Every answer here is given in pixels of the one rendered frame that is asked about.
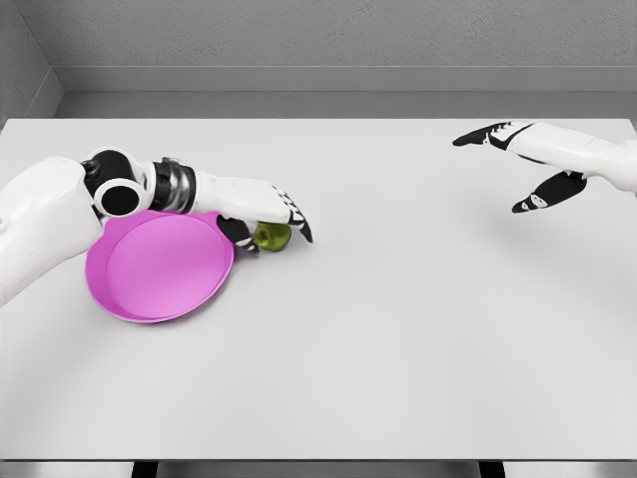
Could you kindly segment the green apple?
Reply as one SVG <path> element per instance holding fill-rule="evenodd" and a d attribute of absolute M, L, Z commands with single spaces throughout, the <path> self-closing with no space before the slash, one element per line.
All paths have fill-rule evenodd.
<path fill-rule="evenodd" d="M 292 236 L 287 224 L 258 222 L 254 230 L 254 242 L 262 250 L 278 252 L 283 250 Z"/>

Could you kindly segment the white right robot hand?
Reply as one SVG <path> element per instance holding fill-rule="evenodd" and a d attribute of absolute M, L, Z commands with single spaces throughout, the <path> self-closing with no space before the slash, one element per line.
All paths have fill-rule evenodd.
<path fill-rule="evenodd" d="M 524 160 L 550 165 L 559 173 L 512 206 L 514 214 L 556 206 L 583 192 L 593 170 L 595 138 L 548 123 L 500 122 L 453 140 L 455 147 L 489 145 Z"/>

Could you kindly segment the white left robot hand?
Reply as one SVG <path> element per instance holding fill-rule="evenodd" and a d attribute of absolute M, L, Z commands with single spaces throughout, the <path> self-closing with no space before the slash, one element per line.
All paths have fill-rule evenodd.
<path fill-rule="evenodd" d="M 299 207 L 270 182 L 221 177 L 217 188 L 221 200 L 217 226 L 238 248 L 253 255 L 260 253 L 249 222 L 286 224 L 297 228 L 307 242 L 313 242 L 310 225 Z"/>

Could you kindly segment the pink round plate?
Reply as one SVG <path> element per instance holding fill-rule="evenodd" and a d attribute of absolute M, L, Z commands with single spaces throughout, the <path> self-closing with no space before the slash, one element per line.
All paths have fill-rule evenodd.
<path fill-rule="evenodd" d="M 143 324 L 194 311 L 221 288 L 234 262 L 217 217 L 143 211 L 109 220 L 86 255 L 91 296 L 109 314 Z"/>

